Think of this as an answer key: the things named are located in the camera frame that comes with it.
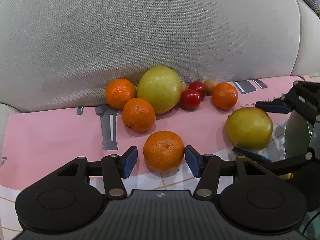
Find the yellow-green guava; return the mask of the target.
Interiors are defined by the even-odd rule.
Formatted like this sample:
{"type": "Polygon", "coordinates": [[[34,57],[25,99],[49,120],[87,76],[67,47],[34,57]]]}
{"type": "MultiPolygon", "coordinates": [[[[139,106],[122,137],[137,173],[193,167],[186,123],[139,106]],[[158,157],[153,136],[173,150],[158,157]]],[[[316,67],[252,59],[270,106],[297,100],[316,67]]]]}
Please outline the yellow-green guava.
{"type": "Polygon", "coordinates": [[[181,79],[171,68],[155,66],[141,77],[137,86],[137,97],[150,103],[156,114],[174,108],[182,93],[181,79]]]}
{"type": "Polygon", "coordinates": [[[269,143],[273,122],[262,109],[246,107],[227,118],[225,130],[234,146],[257,152],[269,143]]]}

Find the mandarin orange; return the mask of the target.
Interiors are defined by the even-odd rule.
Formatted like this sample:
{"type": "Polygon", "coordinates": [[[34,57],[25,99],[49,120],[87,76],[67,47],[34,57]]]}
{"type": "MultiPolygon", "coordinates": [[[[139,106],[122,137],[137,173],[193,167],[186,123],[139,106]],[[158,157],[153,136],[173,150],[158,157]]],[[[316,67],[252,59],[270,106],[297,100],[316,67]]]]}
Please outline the mandarin orange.
{"type": "Polygon", "coordinates": [[[238,101],[236,88],[229,83],[219,83],[212,90],[212,102],[221,110],[232,109],[238,101]]]}
{"type": "Polygon", "coordinates": [[[115,109],[122,109],[130,99],[135,97],[136,87],[128,79],[113,80],[105,90],[107,104],[115,109]]]}
{"type": "Polygon", "coordinates": [[[157,172],[177,169],[184,158],[184,143],[171,131],[152,133],[143,146],[143,156],[148,168],[157,172]]]}
{"type": "Polygon", "coordinates": [[[140,98],[130,99],[122,110],[125,126],[137,133],[148,132],[155,124],[156,113],[150,103],[140,98]]]}

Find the green perforated colander bowl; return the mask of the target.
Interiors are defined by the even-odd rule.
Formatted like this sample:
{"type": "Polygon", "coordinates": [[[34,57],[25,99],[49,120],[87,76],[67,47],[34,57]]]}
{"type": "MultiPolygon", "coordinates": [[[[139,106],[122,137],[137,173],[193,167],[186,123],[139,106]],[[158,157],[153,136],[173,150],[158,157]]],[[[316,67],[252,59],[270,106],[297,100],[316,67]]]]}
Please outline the green perforated colander bowl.
{"type": "Polygon", "coordinates": [[[285,158],[291,164],[300,165],[307,162],[306,154],[313,127],[296,111],[287,120],[285,129],[285,158]]]}

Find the light grey fabric sofa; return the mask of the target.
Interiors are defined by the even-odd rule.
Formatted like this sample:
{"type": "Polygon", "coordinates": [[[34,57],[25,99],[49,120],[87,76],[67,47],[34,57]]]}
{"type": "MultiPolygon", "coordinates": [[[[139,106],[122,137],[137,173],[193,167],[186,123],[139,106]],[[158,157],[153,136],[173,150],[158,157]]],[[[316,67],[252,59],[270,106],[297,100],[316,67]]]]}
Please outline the light grey fabric sofa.
{"type": "Polygon", "coordinates": [[[157,65],[318,80],[319,17],[303,0],[1,0],[1,130],[12,113],[101,104],[109,81],[157,65]]]}

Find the red cherry tomato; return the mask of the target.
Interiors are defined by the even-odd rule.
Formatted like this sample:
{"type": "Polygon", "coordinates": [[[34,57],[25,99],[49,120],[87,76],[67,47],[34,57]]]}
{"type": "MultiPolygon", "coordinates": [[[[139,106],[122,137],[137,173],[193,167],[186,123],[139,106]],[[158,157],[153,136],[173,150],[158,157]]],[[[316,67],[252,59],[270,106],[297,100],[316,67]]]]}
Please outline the red cherry tomato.
{"type": "Polygon", "coordinates": [[[201,96],[198,91],[188,89],[181,94],[180,106],[185,109],[195,109],[200,105],[201,101],[201,96]]]}
{"type": "Polygon", "coordinates": [[[204,83],[200,81],[193,81],[188,86],[189,89],[195,90],[200,94],[201,100],[207,95],[207,89],[204,83]]]}

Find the pink checkered lemon cloth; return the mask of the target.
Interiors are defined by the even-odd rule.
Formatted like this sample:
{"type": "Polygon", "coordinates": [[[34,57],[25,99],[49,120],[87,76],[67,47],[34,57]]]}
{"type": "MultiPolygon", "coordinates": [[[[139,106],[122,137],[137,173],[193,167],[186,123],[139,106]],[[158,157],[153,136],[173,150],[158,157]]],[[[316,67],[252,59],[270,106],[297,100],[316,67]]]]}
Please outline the pink checkered lemon cloth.
{"type": "MultiPolygon", "coordinates": [[[[185,146],[192,145],[200,154],[218,155],[222,160],[233,160],[233,144],[225,134],[225,122],[232,111],[253,107],[256,101],[272,101],[287,93],[293,82],[315,81],[309,76],[285,76],[269,79],[234,81],[239,90],[238,102],[231,111],[220,111],[210,97],[195,111],[179,107],[158,115],[148,133],[135,133],[116,115],[116,132],[111,136],[117,150],[104,150],[100,116],[95,107],[59,109],[35,113],[10,114],[5,129],[1,160],[1,239],[13,239],[21,231],[15,212],[17,195],[29,185],[65,165],[76,157],[100,161],[110,154],[122,155],[130,146],[138,148],[138,161],[131,176],[124,180],[128,194],[132,189],[194,191],[198,179],[188,165],[170,173],[150,171],[144,162],[143,146],[150,134],[172,131],[185,146]]],[[[259,154],[277,161],[287,157],[284,133],[289,114],[270,113],[274,129],[268,145],[259,154]]]]}

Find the tan longan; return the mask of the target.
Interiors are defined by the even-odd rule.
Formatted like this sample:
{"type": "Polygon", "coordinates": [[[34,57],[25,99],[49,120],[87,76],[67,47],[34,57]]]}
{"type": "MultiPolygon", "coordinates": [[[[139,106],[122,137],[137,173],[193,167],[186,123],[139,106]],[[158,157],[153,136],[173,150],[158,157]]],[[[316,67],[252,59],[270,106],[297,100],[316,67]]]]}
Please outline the tan longan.
{"type": "Polygon", "coordinates": [[[184,92],[188,89],[187,85],[183,82],[181,82],[181,92],[184,92]]]}
{"type": "Polygon", "coordinates": [[[204,81],[204,86],[207,91],[207,95],[211,95],[213,88],[216,87],[218,83],[214,79],[206,79],[204,81]]]}

